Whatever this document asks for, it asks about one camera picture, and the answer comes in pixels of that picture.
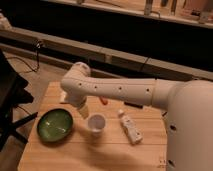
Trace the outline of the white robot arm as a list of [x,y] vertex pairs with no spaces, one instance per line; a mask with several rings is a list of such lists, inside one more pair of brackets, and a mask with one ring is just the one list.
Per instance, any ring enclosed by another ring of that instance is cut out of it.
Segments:
[[94,78],[76,62],[60,86],[76,108],[98,96],[166,111],[166,171],[213,171],[213,82]]

